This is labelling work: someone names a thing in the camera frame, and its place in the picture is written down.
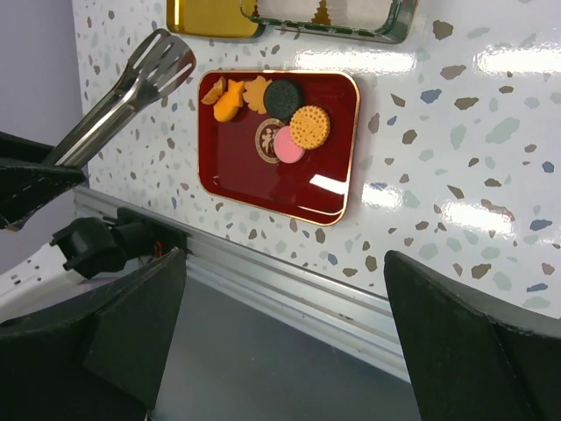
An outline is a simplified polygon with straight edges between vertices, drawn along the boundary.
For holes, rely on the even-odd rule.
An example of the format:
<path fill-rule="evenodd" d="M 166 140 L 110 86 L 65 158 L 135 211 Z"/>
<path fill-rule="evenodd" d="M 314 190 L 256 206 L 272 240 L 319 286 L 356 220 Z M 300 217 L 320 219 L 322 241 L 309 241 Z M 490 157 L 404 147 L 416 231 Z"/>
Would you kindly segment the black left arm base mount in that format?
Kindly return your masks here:
<path fill-rule="evenodd" d="M 111 232 L 128 260 L 160 258 L 173 249 L 187 252 L 187 234 L 127 208 L 117 209 Z"/>

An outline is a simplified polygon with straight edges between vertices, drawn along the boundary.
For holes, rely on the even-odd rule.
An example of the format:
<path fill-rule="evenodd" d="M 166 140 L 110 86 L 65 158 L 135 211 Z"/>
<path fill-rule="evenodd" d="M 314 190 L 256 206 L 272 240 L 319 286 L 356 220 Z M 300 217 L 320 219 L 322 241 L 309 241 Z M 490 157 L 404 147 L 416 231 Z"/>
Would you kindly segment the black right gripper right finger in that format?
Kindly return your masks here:
<path fill-rule="evenodd" d="M 558 420 L 560 322 L 406 254 L 384 279 L 423 420 Z"/>

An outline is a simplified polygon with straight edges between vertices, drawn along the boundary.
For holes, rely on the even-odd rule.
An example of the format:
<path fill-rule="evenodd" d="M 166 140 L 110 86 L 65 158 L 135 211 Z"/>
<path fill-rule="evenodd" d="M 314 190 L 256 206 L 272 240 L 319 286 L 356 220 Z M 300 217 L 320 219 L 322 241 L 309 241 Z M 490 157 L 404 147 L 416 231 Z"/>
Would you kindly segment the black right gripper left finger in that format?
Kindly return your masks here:
<path fill-rule="evenodd" d="M 1 324 L 3 420 L 143 420 L 187 278 L 174 249 L 90 292 Z"/>

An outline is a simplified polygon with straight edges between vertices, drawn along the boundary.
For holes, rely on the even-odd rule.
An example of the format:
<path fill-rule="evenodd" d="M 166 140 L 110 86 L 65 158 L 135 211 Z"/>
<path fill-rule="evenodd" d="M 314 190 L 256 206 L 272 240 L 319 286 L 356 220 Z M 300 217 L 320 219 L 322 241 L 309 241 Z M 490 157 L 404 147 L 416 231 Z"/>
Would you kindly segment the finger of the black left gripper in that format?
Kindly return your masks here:
<path fill-rule="evenodd" d="M 52 146 L 1 134 L 1 228 L 18 230 L 38 210 L 86 181 L 79 168 L 47 165 Z"/>

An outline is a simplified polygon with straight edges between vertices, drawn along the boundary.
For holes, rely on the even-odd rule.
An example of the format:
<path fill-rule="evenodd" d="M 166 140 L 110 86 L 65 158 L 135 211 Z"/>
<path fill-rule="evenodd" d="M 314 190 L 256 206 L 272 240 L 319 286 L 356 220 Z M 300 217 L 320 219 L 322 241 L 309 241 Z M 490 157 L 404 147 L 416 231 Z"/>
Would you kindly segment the orange wedge cookie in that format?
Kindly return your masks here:
<path fill-rule="evenodd" d="M 201 103 L 205 105 L 215 104 L 222 97 L 222 95 L 226 90 L 227 90 L 227 81 L 223 76 L 221 76 L 213 84 L 210 90 L 204 95 L 204 97 L 201 100 Z"/>

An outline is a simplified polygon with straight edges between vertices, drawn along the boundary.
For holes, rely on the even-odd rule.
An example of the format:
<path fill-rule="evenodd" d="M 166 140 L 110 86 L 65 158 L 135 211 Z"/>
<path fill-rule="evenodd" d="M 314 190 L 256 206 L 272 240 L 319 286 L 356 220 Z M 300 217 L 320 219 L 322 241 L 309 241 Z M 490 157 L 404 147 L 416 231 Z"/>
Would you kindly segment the orange leaf cookie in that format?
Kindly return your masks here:
<path fill-rule="evenodd" d="M 261 75 L 258 75 L 251 81 L 245 82 L 243 99 L 251 111 L 255 111 L 260 115 L 266 114 L 264 96 L 266 89 L 271 83 L 272 80 L 267 80 Z"/>

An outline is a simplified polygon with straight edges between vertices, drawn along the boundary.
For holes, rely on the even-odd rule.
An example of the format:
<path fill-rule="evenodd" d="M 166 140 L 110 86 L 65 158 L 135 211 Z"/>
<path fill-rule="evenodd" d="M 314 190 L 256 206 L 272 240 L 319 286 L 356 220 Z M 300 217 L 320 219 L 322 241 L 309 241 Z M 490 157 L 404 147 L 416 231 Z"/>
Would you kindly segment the tan round biscuit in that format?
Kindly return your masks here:
<path fill-rule="evenodd" d="M 294 143 L 304 150 L 322 146 L 330 135 L 328 113 L 316 105 L 305 105 L 291 117 L 289 132 Z"/>

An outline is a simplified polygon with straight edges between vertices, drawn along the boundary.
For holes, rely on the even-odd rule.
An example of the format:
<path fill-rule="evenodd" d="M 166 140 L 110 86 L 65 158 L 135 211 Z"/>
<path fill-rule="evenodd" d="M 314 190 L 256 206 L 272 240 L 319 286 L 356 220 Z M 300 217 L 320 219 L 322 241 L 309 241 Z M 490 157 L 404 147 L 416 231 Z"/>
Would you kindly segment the steel serving tongs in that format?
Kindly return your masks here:
<path fill-rule="evenodd" d="M 194 71 L 188 44 L 160 28 L 132 52 L 111 90 L 47 155 L 49 166 L 84 167 L 143 109 L 177 90 Z"/>

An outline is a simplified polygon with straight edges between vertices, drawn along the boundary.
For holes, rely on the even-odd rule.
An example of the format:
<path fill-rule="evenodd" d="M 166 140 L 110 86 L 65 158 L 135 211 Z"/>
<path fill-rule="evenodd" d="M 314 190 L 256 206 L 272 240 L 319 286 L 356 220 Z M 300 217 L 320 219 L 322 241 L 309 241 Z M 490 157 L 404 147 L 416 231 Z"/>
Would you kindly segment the green tin lid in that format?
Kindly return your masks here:
<path fill-rule="evenodd" d="M 263 26 L 251 21 L 256 1 L 167 0 L 166 22 L 170 32 L 219 39 L 249 39 Z"/>

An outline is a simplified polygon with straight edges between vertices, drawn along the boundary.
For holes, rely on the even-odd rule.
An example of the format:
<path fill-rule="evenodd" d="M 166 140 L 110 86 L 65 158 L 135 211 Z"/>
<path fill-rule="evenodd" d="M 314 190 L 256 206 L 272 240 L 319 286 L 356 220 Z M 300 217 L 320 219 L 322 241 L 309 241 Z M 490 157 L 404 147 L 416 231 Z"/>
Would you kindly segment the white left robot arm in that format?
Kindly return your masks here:
<path fill-rule="evenodd" d="M 1 134 L 1 228 L 24 224 L 45 205 L 85 181 L 76 168 L 43 160 L 51 146 Z M 1 321 L 18 317 L 44 296 L 105 273 L 118 273 L 130 257 L 104 222 L 79 218 L 56 232 L 36 253 L 1 274 Z"/>

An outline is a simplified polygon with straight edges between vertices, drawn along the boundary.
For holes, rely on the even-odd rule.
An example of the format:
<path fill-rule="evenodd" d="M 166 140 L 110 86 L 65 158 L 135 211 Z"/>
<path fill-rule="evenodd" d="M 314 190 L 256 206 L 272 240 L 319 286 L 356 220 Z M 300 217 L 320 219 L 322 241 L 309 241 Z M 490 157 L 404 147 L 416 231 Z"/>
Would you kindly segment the black sandwich cookie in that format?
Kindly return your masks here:
<path fill-rule="evenodd" d="M 295 82 L 276 80 L 265 90 L 264 105 L 273 118 L 288 120 L 303 105 L 302 90 Z"/>

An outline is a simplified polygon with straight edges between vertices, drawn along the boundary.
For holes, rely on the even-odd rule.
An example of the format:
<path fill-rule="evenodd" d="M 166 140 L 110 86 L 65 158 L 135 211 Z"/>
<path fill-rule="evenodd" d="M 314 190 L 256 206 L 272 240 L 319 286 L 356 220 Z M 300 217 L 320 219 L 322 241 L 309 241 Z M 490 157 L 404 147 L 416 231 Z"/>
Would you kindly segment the orange fish cookie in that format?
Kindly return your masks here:
<path fill-rule="evenodd" d="M 220 123 L 226 123 L 234 119 L 238 110 L 243 106 L 243 93 L 245 83 L 243 81 L 228 81 L 227 90 L 213 106 L 214 119 Z"/>

